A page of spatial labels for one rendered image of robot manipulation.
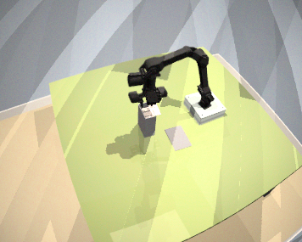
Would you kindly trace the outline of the grey open-top bin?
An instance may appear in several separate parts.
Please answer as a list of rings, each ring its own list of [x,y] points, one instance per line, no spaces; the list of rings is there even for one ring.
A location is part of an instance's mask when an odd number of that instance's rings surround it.
[[[146,107],[148,107],[147,102],[143,103],[143,108],[146,108]],[[145,138],[154,136],[155,125],[156,125],[156,116],[145,118],[140,104],[138,104],[137,123]]]

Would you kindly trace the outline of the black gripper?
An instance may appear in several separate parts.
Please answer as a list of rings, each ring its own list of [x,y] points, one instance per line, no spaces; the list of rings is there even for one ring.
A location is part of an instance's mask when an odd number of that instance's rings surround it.
[[[154,88],[156,88],[156,93],[158,95],[162,95],[162,98],[167,97],[168,92],[166,91],[164,86],[156,87],[154,85],[152,87],[149,87],[149,86],[144,85],[144,83],[143,83],[143,88],[142,88],[143,92],[142,93],[137,93],[137,91],[132,91],[132,92],[128,93],[128,97],[131,100],[131,103],[140,103],[141,107],[143,107],[143,102],[144,102],[143,98],[145,98],[143,96],[144,92],[148,91],[148,89],[149,89],[149,91],[152,91],[152,90],[154,90]]]

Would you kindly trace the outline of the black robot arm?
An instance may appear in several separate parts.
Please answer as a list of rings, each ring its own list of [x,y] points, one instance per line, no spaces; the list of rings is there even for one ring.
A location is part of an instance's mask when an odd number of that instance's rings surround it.
[[[209,86],[207,76],[207,66],[209,63],[209,56],[201,48],[191,48],[184,46],[182,49],[177,49],[173,53],[168,53],[162,57],[152,57],[144,61],[140,66],[139,72],[129,73],[127,79],[127,85],[129,87],[144,85],[152,87],[155,85],[156,77],[161,76],[160,72],[167,66],[181,59],[189,57],[196,60],[199,69],[200,84],[197,86],[197,90],[202,97],[198,104],[206,110],[212,106],[212,102],[215,100],[212,96],[212,92]],[[145,72],[145,70],[147,72]],[[156,88],[152,91],[145,91],[144,97],[146,97],[147,105],[157,104],[161,101],[162,95],[156,93]]]

